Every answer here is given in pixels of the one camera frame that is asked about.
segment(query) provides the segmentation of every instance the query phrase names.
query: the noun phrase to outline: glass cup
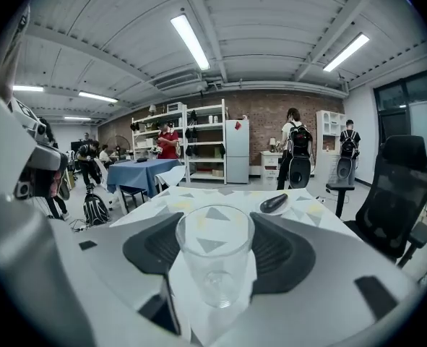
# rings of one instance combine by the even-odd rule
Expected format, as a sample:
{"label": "glass cup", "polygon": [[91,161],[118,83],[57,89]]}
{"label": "glass cup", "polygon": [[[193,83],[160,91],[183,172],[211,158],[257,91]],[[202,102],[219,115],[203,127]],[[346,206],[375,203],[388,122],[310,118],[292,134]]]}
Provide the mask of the glass cup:
{"label": "glass cup", "polygon": [[208,205],[180,219],[176,239],[200,296],[212,307],[229,307],[243,287],[255,226],[227,205]]}

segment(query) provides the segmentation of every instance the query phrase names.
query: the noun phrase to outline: white refrigerator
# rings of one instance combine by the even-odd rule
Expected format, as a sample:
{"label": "white refrigerator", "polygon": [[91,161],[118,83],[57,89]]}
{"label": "white refrigerator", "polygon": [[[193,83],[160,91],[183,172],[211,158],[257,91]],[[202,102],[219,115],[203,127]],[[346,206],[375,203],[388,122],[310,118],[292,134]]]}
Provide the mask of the white refrigerator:
{"label": "white refrigerator", "polygon": [[226,121],[226,182],[248,184],[249,156],[249,121]]}

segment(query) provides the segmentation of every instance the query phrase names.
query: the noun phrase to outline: ceiling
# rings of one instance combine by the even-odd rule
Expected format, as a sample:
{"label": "ceiling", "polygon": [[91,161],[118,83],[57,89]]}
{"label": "ceiling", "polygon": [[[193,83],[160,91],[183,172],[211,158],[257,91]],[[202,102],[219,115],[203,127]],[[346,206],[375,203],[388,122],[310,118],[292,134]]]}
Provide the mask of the ceiling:
{"label": "ceiling", "polygon": [[[30,8],[16,83],[45,92],[15,95],[56,122],[89,116],[99,123],[239,81],[263,88],[299,82],[343,94],[427,55],[427,30],[406,0],[31,0]],[[207,71],[170,23],[182,13],[209,59]],[[359,33],[370,41],[323,72]],[[166,87],[167,79],[177,85]],[[81,98],[79,91],[119,102]]]}

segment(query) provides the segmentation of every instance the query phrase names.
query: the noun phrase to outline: backpack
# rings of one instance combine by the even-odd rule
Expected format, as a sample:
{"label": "backpack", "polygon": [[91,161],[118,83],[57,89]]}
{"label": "backpack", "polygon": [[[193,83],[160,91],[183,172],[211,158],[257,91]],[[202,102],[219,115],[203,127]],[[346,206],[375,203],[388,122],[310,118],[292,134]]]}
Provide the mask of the backpack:
{"label": "backpack", "polygon": [[290,129],[287,139],[289,153],[293,156],[302,155],[309,157],[311,154],[313,137],[303,124],[296,126],[293,122],[290,123],[293,127]]}
{"label": "backpack", "polygon": [[102,225],[111,219],[104,201],[94,193],[86,194],[83,210],[90,226]]}
{"label": "backpack", "polygon": [[355,136],[357,135],[357,132],[353,130],[353,133],[350,137],[348,136],[347,130],[345,130],[342,134],[345,135],[345,140],[341,145],[340,155],[345,158],[356,158],[359,154],[358,147],[356,147],[355,143]]}

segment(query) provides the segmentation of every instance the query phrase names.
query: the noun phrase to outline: red brick wall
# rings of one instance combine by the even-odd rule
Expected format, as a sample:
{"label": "red brick wall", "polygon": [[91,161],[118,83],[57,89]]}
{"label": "red brick wall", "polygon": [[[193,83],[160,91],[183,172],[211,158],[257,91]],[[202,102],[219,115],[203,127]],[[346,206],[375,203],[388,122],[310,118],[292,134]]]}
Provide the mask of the red brick wall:
{"label": "red brick wall", "polygon": [[[285,123],[287,110],[295,107],[300,111],[302,122],[313,134],[316,144],[316,112],[320,110],[344,113],[341,99],[324,97],[310,93],[290,92],[281,90],[247,90],[228,93],[206,95],[203,98],[187,98],[182,101],[188,108],[197,106],[211,106],[218,104],[221,98],[229,109],[230,119],[242,118],[246,114],[250,119],[250,165],[259,166],[260,152],[269,149],[269,139],[281,138],[281,129]],[[162,105],[157,105],[158,113],[162,112]],[[131,118],[144,118],[148,115],[148,107],[123,116],[115,121],[99,126],[99,140],[105,142],[109,137],[122,135],[130,141]]]}

